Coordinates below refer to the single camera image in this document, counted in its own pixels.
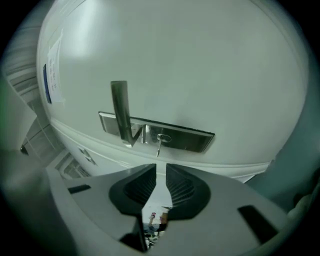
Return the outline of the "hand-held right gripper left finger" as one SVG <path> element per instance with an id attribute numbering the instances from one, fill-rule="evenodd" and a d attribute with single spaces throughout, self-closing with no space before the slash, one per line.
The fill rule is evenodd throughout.
<path id="1" fill-rule="evenodd" d="M 48 168 L 50 192 L 77 253 L 145 253 L 142 209 L 156 186 L 156 164 L 63 179 Z"/>

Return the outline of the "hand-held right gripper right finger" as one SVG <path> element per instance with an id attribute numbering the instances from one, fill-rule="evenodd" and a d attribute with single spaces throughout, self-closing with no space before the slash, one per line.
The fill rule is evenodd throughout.
<path id="1" fill-rule="evenodd" d="M 288 222 L 280 207 L 233 178 L 169 163 L 166 187 L 172 208 L 150 256 L 240 256 Z"/>

